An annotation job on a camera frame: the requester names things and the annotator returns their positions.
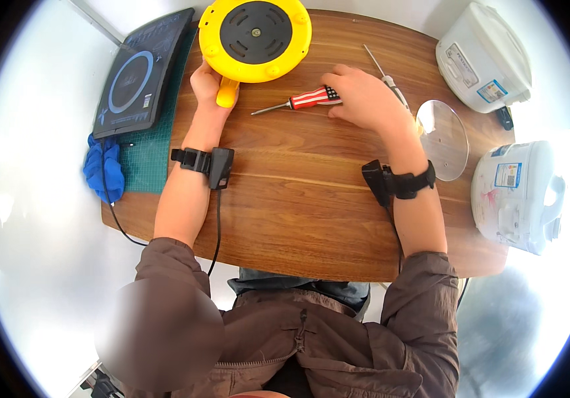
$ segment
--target person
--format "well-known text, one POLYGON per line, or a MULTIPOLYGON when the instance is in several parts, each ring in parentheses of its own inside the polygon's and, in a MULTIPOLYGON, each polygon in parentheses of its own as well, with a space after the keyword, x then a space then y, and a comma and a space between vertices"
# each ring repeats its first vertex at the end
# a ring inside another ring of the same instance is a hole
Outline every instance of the person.
MULTIPOLYGON (((216 104, 220 79, 205 61, 192 75, 198 106, 182 148, 211 152, 217 147, 232 111, 216 104)), ((343 100, 329 110, 329 118, 378 133, 394 174, 419 175, 428 168, 415 120, 382 81, 339 64, 321 83, 343 100)), ((209 296, 208 276, 192 251, 209 197, 204 174, 175 165, 159 200, 154 238, 137 265, 138 280, 173 278, 209 296)), ((228 397, 251 390, 289 397, 455 396, 457 275, 447 258, 437 189, 395 199, 393 212, 406 259, 386 291, 379 323, 355 319, 368 284, 241 268, 239 278, 229 281, 237 300, 222 314, 219 363, 225 365, 217 364, 172 397, 228 397)), ((128 395, 146 394, 134 390, 128 395)))

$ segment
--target brown jacket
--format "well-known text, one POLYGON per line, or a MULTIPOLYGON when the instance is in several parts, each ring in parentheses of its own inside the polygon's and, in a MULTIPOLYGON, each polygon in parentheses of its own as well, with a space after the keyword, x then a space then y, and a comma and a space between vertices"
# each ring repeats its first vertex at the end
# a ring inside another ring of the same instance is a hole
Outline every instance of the brown jacket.
MULTIPOLYGON (((154 239, 143 250, 137 279, 155 277, 176 278, 210 295, 194 253, 174 239, 154 239)), ((459 380, 456 303, 457 275, 441 253, 405 260, 385 294, 380 323, 359 323, 352 310, 315 292, 249 292, 222 314, 225 348, 214 369, 171 396, 260 390, 296 355, 316 398, 453 397, 459 380)))

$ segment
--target white rice cooker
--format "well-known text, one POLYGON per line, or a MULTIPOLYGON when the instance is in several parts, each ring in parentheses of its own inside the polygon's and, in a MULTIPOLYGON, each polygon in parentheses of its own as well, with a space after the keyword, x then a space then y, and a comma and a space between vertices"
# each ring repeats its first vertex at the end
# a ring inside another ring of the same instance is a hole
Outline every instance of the white rice cooker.
POLYGON ((494 148, 471 182, 475 226, 487 239, 541 255, 559 237, 565 191, 548 141, 494 148))
POLYGON ((475 111, 530 99, 528 54, 494 8, 469 4, 436 46, 435 58, 450 89, 475 111))

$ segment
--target induction cooktop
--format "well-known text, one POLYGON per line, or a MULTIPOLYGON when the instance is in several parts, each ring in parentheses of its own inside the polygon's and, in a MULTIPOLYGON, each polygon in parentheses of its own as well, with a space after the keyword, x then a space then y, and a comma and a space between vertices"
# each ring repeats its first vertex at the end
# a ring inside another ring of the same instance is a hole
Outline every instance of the induction cooktop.
POLYGON ((194 9, 165 15, 132 32, 119 47, 97 108, 93 138, 148 129, 161 111, 169 71, 194 9))

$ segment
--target blue ring on cooktop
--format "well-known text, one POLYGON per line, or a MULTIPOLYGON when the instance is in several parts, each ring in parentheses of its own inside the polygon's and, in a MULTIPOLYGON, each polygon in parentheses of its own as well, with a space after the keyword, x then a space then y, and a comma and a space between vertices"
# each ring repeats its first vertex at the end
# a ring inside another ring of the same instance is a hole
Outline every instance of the blue ring on cooktop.
POLYGON ((141 51, 137 52, 132 57, 130 57, 130 59, 127 60, 126 63, 123 64, 123 66, 121 66, 121 69, 119 70, 119 72, 117 72, 117 75, 115 76, 115 79, 112 81, 112 85, 110 86, 110 91, 108 92, 108 107, 110 108, 110 110, 113 113, 121 113, 126 109, 128 109, 128 107, 132 105, 133 102, 135 102, 139 94, 141 94, 141 91, 144 90, 144 87, 146 86, 146 83, 148 82, 148 79, 150 78, 150 74, 152 72, 153 72, 153 53, 149 51, 141 51), (124 68, 130 63, 130 61, 138 57, 146 57, 148 59, 148 71, 146 72, 146 77, 144 78, 144 81, 141 83, 141 86, 139 87, 135 95, 124 106, 116 107, 112 103, 112 90, 115 88, 115 83, 117 83, 119 75, 124 70, 124 68))

